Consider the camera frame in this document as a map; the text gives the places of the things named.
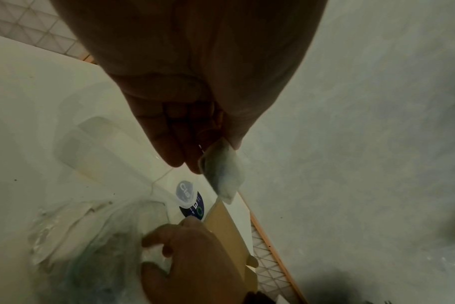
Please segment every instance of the dark sleeve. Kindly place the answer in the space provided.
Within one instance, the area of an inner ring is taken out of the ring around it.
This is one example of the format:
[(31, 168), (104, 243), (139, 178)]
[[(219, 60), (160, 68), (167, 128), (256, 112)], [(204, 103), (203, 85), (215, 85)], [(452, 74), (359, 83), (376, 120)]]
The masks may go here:
[(257, 293), (250, 291), (246, 294), (242, 304), (275, 304), (275, 302), (260, 291)]

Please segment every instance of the brown cardboard flap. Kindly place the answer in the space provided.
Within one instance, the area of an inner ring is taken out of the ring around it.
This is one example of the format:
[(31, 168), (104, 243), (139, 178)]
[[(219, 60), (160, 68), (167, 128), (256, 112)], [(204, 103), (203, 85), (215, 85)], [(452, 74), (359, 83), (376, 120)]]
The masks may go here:
[(243, 277), (248, 290), (256, 291), (258, 288), (258, 277), (246, 265), (257, 267), (259, 265), (258, 261), (249, 253), (243, 237), (223, 202), (218, 201), (212, 206), (204, 220), (204, 225), (217, 236)]

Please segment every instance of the plastic bag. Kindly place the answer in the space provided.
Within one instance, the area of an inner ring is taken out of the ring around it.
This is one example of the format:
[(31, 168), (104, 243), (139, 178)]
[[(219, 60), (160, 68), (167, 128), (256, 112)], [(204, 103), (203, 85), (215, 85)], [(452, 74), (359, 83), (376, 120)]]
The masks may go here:
[(142, 261), (168, 270), (161, 249), (141, 238), (168, 223), (154, 201), (69, 203), (36, 219), (29, 234), (33, 284), (41, 304), (144, 304)]

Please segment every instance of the table surface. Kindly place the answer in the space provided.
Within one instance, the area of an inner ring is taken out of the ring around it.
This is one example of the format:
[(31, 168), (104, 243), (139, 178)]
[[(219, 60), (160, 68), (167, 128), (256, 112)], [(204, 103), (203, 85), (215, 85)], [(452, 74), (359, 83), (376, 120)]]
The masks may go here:
[[(112, 189), (53, 155), (62, 134), (92, 117), (112, 121), (136, 149), (155, 155), (121, 92), (101, 68), (0, 37), (0, 303), (36, 303), (25, 232), (40, 207), (118, 199)], [(122, 149), (116, 153), (123, 158)], [(169, 170), (162, 163), (158, 167)], [(185, 167), (179, 170), (190, 174)], [(216, 196), (203, 177), (197, 180), (208, 210)], [(239, 196), (227, 208), (252, 252), (248, 208)], [(183, 217), (177, 206), (168, 209), (171, 221)]]

